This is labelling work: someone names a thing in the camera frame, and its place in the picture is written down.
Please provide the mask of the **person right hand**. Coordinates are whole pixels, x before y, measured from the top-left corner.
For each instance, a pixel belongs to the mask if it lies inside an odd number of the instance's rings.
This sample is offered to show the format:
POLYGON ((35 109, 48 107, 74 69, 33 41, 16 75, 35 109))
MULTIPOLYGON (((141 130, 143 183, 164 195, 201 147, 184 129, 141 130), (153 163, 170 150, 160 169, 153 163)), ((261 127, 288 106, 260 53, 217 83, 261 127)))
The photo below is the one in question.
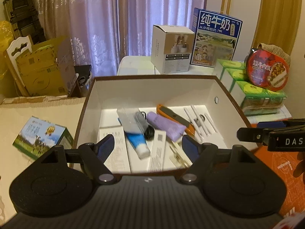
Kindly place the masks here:
POLYGON ((293 172, 293 176, 294 177, 300 177, 303 173, 304 173, 304 169, 305 169, 305 154, 304 152, 299 152, 297 155, 297 160, 299 161, 299 163, 297 164, 294 172, 293 172))

